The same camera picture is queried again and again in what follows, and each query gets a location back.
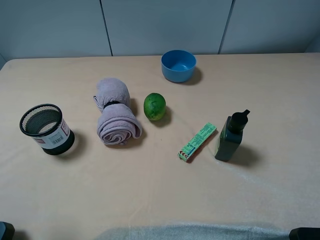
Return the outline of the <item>green chewing gum pack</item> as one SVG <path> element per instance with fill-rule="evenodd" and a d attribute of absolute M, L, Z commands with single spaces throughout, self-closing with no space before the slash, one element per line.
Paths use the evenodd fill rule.
<path fill-rule="evenodd" d="M 178 157 L 186 162 L 193 161 L 198 150 L 207 142 L 207 140 L 214 135 L 217 127 L 212 123 L 206 123 L 204 127 L 185 145 L 178 151 Z"/>

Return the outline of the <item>dark green pump bottle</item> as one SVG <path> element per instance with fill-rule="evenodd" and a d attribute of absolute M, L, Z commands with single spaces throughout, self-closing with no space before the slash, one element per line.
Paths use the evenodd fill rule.
<path fill-rule="evenodd" d="M 235 112 L 228 116 L 222 131 L 219 135 L 214 157 L 216 160 L 228 162 L 240 146 L 243 139 L 243 130 L 248 123 L 248 114 L 244 112 Z"/>

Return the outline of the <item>green lime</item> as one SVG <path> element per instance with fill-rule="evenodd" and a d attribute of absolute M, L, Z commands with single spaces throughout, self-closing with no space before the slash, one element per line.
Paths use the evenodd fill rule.
<path fill-rule="evenodd" d="M 150 93 L 143 103 L 143 111 L 150 121 L 160 120 L 166 113 L 166 100 L 159 93 Z"/>

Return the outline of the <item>pink towel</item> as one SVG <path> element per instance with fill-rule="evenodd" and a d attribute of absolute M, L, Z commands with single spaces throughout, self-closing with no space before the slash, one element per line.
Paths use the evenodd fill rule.
<path fill-rule="evenodd" d="M 124 82 L 104 78 L 96 85 L 93 97 L 101 116 L 97 121 L 97 135 L 107 146 L 124 145 L 128 139 L 142 135 L 142 125 L 131 110 L 131 97 Z"/>

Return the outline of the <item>blue plastic bowl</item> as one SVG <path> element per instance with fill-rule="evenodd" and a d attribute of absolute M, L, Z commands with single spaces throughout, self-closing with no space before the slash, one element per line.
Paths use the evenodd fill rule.
<path fill-rule="evenodd" d="M 173 83 L 185 83 L 191 79 L 196 65 L 196 57 L 185 50 L 171 50 L 161 57 L 162 74 Z"/>

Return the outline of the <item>black mesh pen cup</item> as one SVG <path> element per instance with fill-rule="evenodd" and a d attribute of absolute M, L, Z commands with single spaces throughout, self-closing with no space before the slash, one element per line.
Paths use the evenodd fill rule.
<path fill-rule="evenodd" d="M 54 104 L 40 104 L 29 109 L 20 119 L 21 132 L 31 137 L 48 155 L 60 155 L 75 142 L 75 134 Z"/>

